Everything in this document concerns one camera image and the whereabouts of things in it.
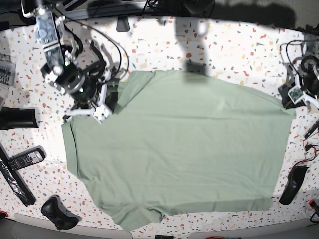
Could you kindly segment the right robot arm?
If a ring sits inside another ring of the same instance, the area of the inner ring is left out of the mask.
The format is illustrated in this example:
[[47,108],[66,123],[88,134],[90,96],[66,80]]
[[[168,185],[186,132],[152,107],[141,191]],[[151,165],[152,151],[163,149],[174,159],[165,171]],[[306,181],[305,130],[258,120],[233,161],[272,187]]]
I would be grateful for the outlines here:
[[106,105],[107,81],[111,79],[111,72],[93,41],[90,47],[98,60],[80,68],[77,57],[84,50],[82,41],[65,25],[64,16],[54,14],[56,4],[55,0],[21,2],[23,16],[35,19],[35,37],[42,45],[46,59],[41,68],[42,75],[61,94],[73,98],[74,106],[65,112],[65,121],[76,115],[91,115],[102,123],[112,114]]

